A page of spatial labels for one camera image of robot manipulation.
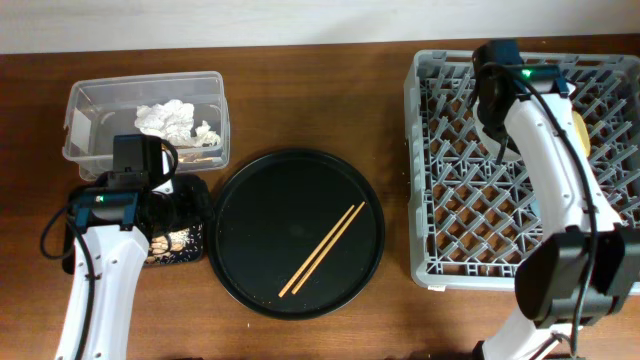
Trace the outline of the white napkin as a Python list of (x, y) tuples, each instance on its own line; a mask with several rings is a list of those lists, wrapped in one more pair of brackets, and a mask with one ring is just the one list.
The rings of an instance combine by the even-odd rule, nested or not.
[(141, 105), (136, 109), (134, 126), (144, 135), (156, 136), (167, 140), (174, 147), (217, 146), (221, 136), (206, 120), (195, 125), (195, 106), (172, 99), (164, 104), (152, 107)]

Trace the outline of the grey ceramic plate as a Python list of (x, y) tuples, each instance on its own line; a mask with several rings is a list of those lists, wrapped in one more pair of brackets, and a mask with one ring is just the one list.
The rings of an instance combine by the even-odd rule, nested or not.
[[(476, 134), (478, 135), (482, 146), (488, 151), (489, 155), (494, 160), (497, 160), (498, 155), (500, 153), (500, 144), (496, 140), (493, 140), (492, 138), (490, 138), (484, 132), (484, 126), (479, 120), (478, 113), (477, 113), (478, 105), (479, 105), (479, 102), (476, 102), (472, 107), (474, 127), (475, 127)], [(510, 148), (505, 149), (504, 154), (502, 156), (503, 162), (515, 162), (520, 160), (521, 160), (521, 156), (517, 152), (514, 152)]]

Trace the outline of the blue plastic cup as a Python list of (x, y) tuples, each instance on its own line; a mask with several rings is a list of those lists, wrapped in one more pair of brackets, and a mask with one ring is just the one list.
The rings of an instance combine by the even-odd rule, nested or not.
[(536, 198), (533, 198), (531, 203), (529, 204), (531, 212), (538, 218), (541, 218), (541, 210), (539, 206), (539, 202)]

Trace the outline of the gold foil wrapper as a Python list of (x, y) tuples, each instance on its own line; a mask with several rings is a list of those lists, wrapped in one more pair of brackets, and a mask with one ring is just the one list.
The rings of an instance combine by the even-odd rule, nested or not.
[(210, 163), (210, 162), (215, 162), (216, 160), (217, 160), (217, 157), (202, 156), (198, 154), (187, 154), (186, 156), (179, 158), (179, 162), (181, 164)]

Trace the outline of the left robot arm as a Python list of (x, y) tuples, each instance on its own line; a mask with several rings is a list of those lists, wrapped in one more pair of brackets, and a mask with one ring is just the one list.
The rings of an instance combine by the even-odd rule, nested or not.
[(58, 211), (73, 276), (58, 359), (123, 359), (133, 302), (146, 265), (191, 262), (212, 218), (206, 183), (176, 175), (154, 188), (118, 185), (110, 174), (74, 190)]

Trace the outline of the pile of food scraps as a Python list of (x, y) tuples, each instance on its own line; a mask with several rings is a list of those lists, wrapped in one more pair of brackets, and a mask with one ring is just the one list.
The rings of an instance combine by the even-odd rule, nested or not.
[(145, 264), (173, 265), (197, 261), (203, 254), (203, 226), (194, 225), (152, 239)]

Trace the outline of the yellow bowl with food scraps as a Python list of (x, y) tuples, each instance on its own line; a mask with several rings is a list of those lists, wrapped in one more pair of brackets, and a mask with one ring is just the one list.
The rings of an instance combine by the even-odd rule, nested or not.
[(578, 134), (578, 137), (580, 139), (580, 143), (584, 150), (585, 156), (588, 157), (591, 153), (591, 144), (590, 144), (590, 138), (589, 138), (589, 133), (587, 131), (586, 123), (583, 117), (577, 111), (572, 112), (572, 117), (573, 117), (575, 129), (576, 129), (576, 133)]

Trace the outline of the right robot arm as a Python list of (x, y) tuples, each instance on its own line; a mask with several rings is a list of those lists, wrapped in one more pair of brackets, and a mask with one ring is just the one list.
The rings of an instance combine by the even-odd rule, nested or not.
[(561, 341), (575, 354), (581, 328), (624, 306), (639, 277), (639, 232), (624, 225), (597, 182), (576, 130), (576, 87), (558, 67), (487, 63), (475, 77), (476, 113), (515, 144), (543, 238), (517, 269), (516, 309), (474, 356), (542, 359)]

